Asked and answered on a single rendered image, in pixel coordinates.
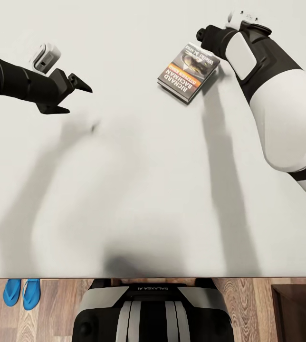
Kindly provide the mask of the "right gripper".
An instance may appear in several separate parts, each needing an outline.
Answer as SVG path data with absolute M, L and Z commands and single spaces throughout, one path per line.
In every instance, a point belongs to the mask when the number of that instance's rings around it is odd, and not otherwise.
M 206 28 L 201 27 L 197 34 L 197 40 L 201 41 L 201 48 L 207 50 L 208 52 L 212 53 L 215 57 L 221 57 L 220 55 L 220 46 L 225 38 L 233 29 L 221 29 L 214 25 L 208 25 Z M 223 59 L 223 58 L 222 58 Z M 225 60 L 225 59 L 223 59 Z

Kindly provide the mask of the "hardback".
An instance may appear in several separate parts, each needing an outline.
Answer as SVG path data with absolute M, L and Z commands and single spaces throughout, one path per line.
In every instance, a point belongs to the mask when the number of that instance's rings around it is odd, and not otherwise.
M 188 103 L 220 62 L 190 41 L 158 77 L 158 83 Z

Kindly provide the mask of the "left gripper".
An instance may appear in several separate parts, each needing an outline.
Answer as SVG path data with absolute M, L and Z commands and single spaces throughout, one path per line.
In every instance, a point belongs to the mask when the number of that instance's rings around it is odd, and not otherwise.
M 68 77 L 56 68 L 49 76 L 43 76 L 21 67 L 28 80 L 28 91 L 19 100 L 36 103 L 42 114 L 68 114 L 69 109 L 58 106 L 75 89 L 92 93 L 92 88 L 74 73 Z

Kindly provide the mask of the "sandal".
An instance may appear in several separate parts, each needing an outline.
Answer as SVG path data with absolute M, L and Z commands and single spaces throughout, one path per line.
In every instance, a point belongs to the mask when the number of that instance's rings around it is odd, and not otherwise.
M 23 296 L 23 307 L 32 310 L 40 301 L 40 279 L 28 279 Z
M 21 279 L 8 279 L 3 292 L 3 299 L 7 306 L 14 306 L 19 299 Z

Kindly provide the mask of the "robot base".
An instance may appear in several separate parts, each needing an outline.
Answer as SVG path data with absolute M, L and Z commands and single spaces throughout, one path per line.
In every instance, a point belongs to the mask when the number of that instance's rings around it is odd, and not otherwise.
M 72 342 L 116 342 L 119 315 L 125 301 L 181 301 L 191 342 L 234 342 L 225 300 L 212 278 L 196 278 L 195 287 L 186 284 L 111 287 L 111 278 L 94 279 L 76 315 Z

